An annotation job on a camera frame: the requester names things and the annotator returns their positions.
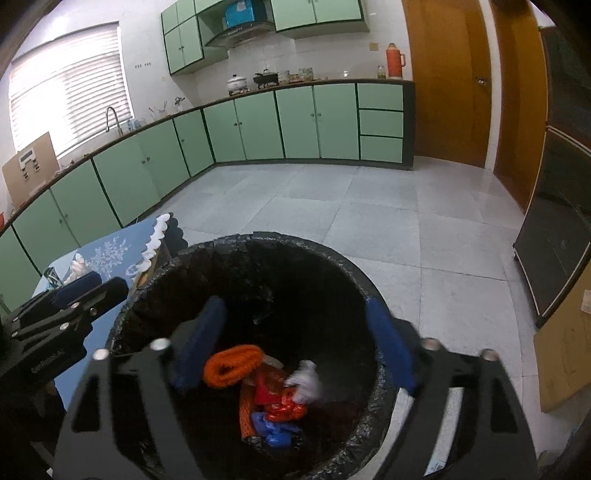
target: cardboard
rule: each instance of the cardboard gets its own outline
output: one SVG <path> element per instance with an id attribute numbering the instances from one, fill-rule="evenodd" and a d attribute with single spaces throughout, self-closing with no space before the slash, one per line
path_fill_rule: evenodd
<path id="1" fill-rule="evenodd" d="M 28 179 L 25 179 L 19 159 L 31 148 L 34 150 L 39 168 L 35 170 L 33 162 L 27 162 L 24 167 Z M 55 176 L 59 169 L 60 165 L 57 162 L 49 132 L 37 138 L 8 160 L 2 166 L 2 174 L 14 208 L 18 209 L 26 203 L 35 192 L 43 188 Z"/>
<path id="2" fill-rule="evenodd" d="M 591 290 L 591 264 L 534 336 L 540 405 L 548 413 L 591 383 L 591 314 L 581 310 Z"/>

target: bottle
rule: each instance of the bottle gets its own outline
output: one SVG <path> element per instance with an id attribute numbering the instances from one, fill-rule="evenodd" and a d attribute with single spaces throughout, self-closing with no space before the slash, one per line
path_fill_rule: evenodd
<path id="1" fill-rule="evenodd" d="M 406 66 L 406 55 L 394 43 L 386 48 L 386 61 L 388 63 L 388 76 L 390 78 L 402 79 L 402 67 Z"/>

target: drawer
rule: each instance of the drawer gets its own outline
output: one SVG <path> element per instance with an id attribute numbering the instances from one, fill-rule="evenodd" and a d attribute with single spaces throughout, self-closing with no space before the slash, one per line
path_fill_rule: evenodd
<path id="1" fill-rule="evenodd" d="M 359 108 L 404 110 L 402 85 L 389 83 L 358 83 Z"/>
<path id="2" fill-rule="evenodd" d="M 404 136 L 404 114 L 384 110 L 360 110 L 359 124 L 362 135 L 381 137 Z"/>
<path id="3" fill-rule="evenodd" d="M 402 138 L 361 137 L 361 160 L 402 163 Z"/>

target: orange rope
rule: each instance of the orange rope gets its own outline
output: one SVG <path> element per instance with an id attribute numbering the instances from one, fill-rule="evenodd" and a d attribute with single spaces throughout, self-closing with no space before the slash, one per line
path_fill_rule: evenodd
<path id="1" fill-rule="evenodd" d="M 238 413 L 240 420 L 240 434 L 243 439 L 255 437 L 256 430 L 252 426 L 251 413 L 255 411 L 255 387 L 242 382 L 240 387 L 240 403 Z"/>
<path id="2" fill-rule="evenodd" d="M 234 385 L 261 366 L 263 355 L 256 345 L 238 345 L 216 353 L 205 363 L 203 380 L 212 388 Z"/>

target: utensil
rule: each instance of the utensil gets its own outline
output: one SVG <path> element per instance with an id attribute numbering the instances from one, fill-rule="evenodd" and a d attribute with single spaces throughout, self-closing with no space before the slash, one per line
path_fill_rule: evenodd
<path id="1" fill-rule="evenodd" d="M 228 80 L 228 92 L 235 93 L 241 90 L 246 90 L 246 79 L 236 74 L 232 75 L 232 78 Z"/>

